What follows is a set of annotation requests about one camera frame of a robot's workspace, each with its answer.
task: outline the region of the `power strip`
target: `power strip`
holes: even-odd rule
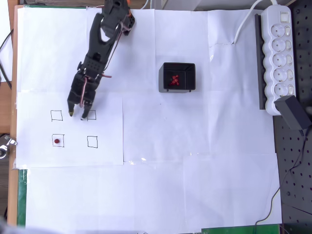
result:
[[[281,115],[274,102],[280,97],[296,95],[293,65],[293,30],[291,11],[286,6],[272,5],[261,14],[262,47],[266,69],[264,93],[266,111]]]

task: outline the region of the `black box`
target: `black box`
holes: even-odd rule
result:
[[[195,90],[195,64],[165,62],[159,70],[161,93],[187,93]]]

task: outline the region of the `metal clamp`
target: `metal clamp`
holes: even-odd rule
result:
[[[6,145],[0,146],[0,159],[3,159],[6,156],[6,153],[8,151],[8,147],[11,145],[17,145],[17,142],[13,140],[11,137],[6,135],[4,139],[8,140],[8,143]]]

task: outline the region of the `drawn square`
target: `drawn square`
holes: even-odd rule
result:
[[[87,121],[88,120],[96,120],[96,119],[97,119],[96,111],[95,110],[90,110],[89,114],[87,116]]]
[[[51,120],[63,121],[62,111],[51,111]]]
[[[87,136],[88,147],[97,148],[98,147],[98,137],[97,136]]]
[[[55,147],[64,147],[64,134],[52,134],[52,145]]]

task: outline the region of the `black cable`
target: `black cable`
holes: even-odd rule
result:
[[[274,194],[274,195],[272,196],[272,198],[271,198],[271,206],[270,206],[270,211],[269,211],[268,215],[267,215],[264,219],[258,220],[258,221],[254,224],[254,233],[255,233],[255,234],[257,233],[257,223],[266,220],[266,219],[270,216],[270,214],[271,214],[271,212],[272,212],[273,199],[274,199],[274,197],[276,196],[276,194],[278,193],[278,191],[280,190],[280,188],[282,187],[282,185],[284,184],[284,181],[285,181],[285,178],[286,178],[287,174],[288,174],[292,169],[294,169],[294,168],[296,168],[296,167],[298,167],[298,166],[300,165],[300,163],[299,163],[298,165],[296,165],[296,163],[298,162],[298,160],[299,160],[299,158],[300,158],[300,155],[302,155],[302,158],[303,158],[304,147],[305,147],[305,145],[306,145],[307,135],[308,135],[309,131],[310,131],[310,127],[309,127],[309,128],[307,129],[307,131],[306,131],[306,136],[305,136],[304,141],[303,141],[302,150],[301,150],[301,152],[299,153],[296,162],[294,163],[293,167],[291,167],[291,168],[286,172],[286,174],[284,175],[284,178],[283,178],[283,180],[282,180],[282,183],[279,185],[279,187],[278,187],[278,189],[276,190],[275,194]]]
[[[282,226],[282,225],[279,225],[285,232],[287,232],[287,234],[289,234],[289,232]]]
[[[0,50],[2,49],[3,45],[5,44],[6,40],[9,38],[9,36],[13,33],[13,29],[12,31],[6,36],[6,38],[4,39],[2,45],[0,46]]]
[[[3,133],[3,134],[0,135],[0,138],[3,137],[4,135],[9,135],[9,134]]]
[[[9,38],[9,36],[10,36],[12,33],[13,33],[13,29],[12,29],[12,31],[6,36],[6,38],[4,39],[2,45],[0,46],[0,51],[1,51],[2,47],[3,47],[3,45],[5,44],[6,40]],[[4,69],[3,69],[2,65],[1,65],[1,63],[0,63],[0,70],[1,70],[1,72],[2,72],[2,74],[3,74],[3,76],[4,76],[5,81],[8,83],[10,89],[12,89],[11,82],[9,81],[8,77],[6,76],[6,73],[4,72]]]
[[[10,89],[12,89],[11,82],[9,81],[8,77],[6,76],[6,73],[5,73],[5,71],[4,71],[4,69],[3,69],[2,65],[1,65],[1,63],[0,63],[0,70],[1,70],[1,72],[2,72],[2,74],[3,74],[3,76],[4,76],[5,81],[8,83]]]

